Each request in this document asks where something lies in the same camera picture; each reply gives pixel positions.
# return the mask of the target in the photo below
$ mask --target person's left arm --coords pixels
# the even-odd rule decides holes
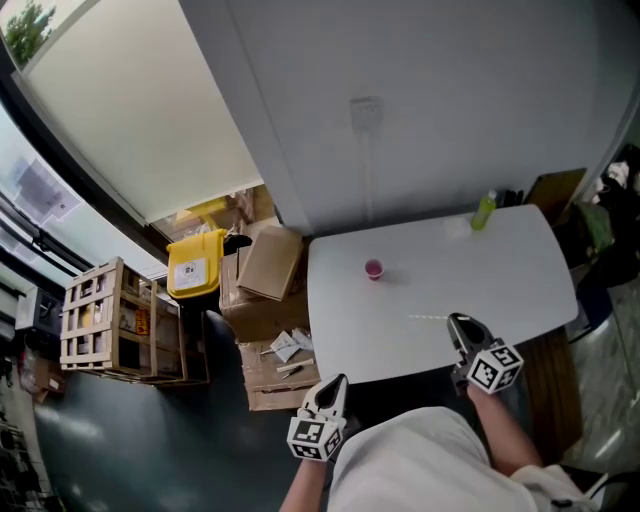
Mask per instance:
[[[280,512],[319,512],[327,463],[303,460]]]

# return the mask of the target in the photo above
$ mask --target yellow bin lid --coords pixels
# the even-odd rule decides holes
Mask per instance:
[[[167,246],[169,295],[174,299],[190,299],[218,289],[222,244],[226,234],[226,229],[218,229]]]

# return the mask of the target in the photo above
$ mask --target forearm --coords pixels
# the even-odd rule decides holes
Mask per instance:
[[[468,391],[487,436],[495,469],[511,476],[524,466],[542,467],[538,450],[502,401],[473,385],[469,386]]]
[[[303,460],[280,512],[318,512],[326,474],[325,462]]]

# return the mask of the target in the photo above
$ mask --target person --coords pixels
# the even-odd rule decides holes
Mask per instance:
[[[465,419],[444,407],[416,409],[345,442],[330,512],[591,511],[596,506],[559,466],[544,467],[502,401],[470,384],[487,452]],[[280,512],[318,512],[327,472],[303,460]]]

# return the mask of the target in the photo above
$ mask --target red cup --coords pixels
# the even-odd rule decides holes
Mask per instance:
[[[380,260],[369,260],[364,264],[364,270],[369,279],[377,281],[384,274],[384,265]]]

